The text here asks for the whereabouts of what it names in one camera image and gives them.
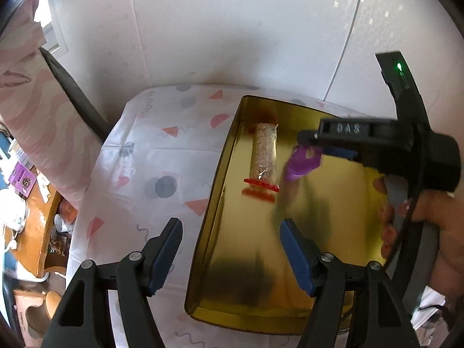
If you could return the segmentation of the person's right hand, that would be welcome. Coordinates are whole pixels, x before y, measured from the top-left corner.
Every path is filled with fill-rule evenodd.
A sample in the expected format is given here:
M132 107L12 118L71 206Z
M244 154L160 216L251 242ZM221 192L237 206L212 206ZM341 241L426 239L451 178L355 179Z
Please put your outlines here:
M392 226L395 209L387 198L379 211L382 224L381 257L389 258L397 230ZM440 229L439 251L429 286L450 301L463 296L463 197L445 192L425 190L414 209L411 221L427 220Z

